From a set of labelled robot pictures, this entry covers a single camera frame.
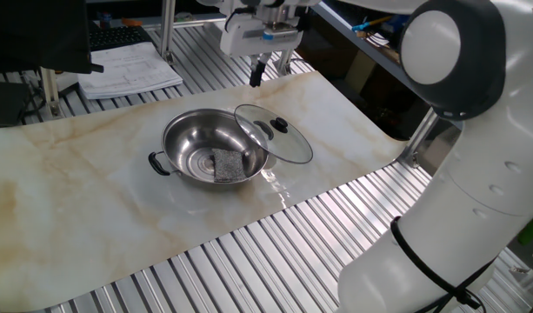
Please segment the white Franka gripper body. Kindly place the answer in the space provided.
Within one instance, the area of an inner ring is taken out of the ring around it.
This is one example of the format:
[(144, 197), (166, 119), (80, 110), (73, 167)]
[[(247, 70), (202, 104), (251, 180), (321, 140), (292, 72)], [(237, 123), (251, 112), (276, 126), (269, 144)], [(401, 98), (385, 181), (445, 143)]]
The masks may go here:
[(267, 24), (251, 14), (235, 14), (224, 25), (220, 49), (230, 57), (295, 49), (303, 31), (284, 23)]

